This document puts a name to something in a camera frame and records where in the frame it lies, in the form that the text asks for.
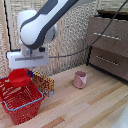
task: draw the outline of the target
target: pink cup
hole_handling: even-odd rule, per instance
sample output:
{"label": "pink cup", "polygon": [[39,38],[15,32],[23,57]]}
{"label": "pink cup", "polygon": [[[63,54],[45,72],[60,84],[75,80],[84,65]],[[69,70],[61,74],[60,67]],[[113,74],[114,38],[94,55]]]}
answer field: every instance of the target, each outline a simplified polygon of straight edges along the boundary
{"label": "pink cup", "polygon": [[85,72],[77,71],[74,77],[74,86],[77,88],[84,88],[87,81],[87,75]]}

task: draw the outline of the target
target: wooden table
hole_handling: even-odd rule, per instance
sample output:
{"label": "wooden table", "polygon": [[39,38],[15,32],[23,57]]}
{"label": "wooden table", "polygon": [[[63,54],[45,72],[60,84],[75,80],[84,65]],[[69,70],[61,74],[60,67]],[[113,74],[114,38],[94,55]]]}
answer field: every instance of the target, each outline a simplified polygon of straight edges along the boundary
{"label": "wooden table", "polygon": [[[76,71],[87,73],[84,89],[73,86]],[[82,65],[51,76],[55,94],[42,102],[39,114],[13,125],[0,105],[0,128],[110,128],[128,101],[128,86],[90,66]]]}

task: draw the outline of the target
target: cabinet drawer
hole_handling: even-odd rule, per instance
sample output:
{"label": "cabinet drawer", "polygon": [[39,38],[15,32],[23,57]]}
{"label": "cabinet drawer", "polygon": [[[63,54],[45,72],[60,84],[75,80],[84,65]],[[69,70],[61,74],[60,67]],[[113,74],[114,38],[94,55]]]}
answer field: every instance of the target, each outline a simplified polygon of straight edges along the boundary
{"label": "cabinet drawer", "polygon": [[128,80],[128,58],[92,47],[89,63]]}
{"label": "cabinet drawer", "polygon": [[[90,17],[87,44],[91,44],[101,34],[109,21],[109,18]],[[93,46],[128,57],[128,21],[115,19]]]}

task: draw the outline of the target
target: woven backdrop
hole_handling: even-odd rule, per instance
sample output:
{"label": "woven backdrop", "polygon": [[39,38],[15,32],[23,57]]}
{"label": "woven backdrop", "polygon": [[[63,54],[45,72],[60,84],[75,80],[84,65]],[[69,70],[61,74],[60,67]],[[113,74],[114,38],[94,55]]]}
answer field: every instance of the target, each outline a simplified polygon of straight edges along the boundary
{"label": "woven backdrop", "polygon": [[[14,39],[11,43],[13,49],[19,48],[19,36],[17,32],[17,15],[19,11],[26,9],[36,9],[37,11],[47,2],[47,0],[6,0],[10,1],[10,11],[12,18],[13,31],[11,37]],[[119,8],[125,0],[96,0],[93,3],[81,5],[73,10],[70,10],[58,21],[58,37],[53,42],[47,44],[49,56],[68,55],[86,47],[86,33],[88,28],[89,16],[96,14],[97,9],[115,7]],[[0,77],[9,74],[8,61],[6,59],[6,42],[3,30],[3,21],[1,20],[0,10]],[[77,55],[50,59],[47,66],[37,67],[36,71],[43,73],[47,76],[55,73],[71,69],[86,62],[86,51]]]}

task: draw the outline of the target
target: red basket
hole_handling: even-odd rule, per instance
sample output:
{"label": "red basket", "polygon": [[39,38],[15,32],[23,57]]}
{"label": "red basket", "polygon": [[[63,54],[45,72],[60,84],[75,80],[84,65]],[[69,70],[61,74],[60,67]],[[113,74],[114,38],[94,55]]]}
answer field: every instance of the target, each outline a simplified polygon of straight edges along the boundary
{"label": "red basket", "polygon": [[44,98],[31,81],[27,86],[15,88],[8,78],[0,80],[0,101],[16,125],[35,117]]}
{"label": "red basket", "polygon": [[30,82],[28,71],[25,69],[16,69],[9,74],[8,79],[14,87],[26,86]]}

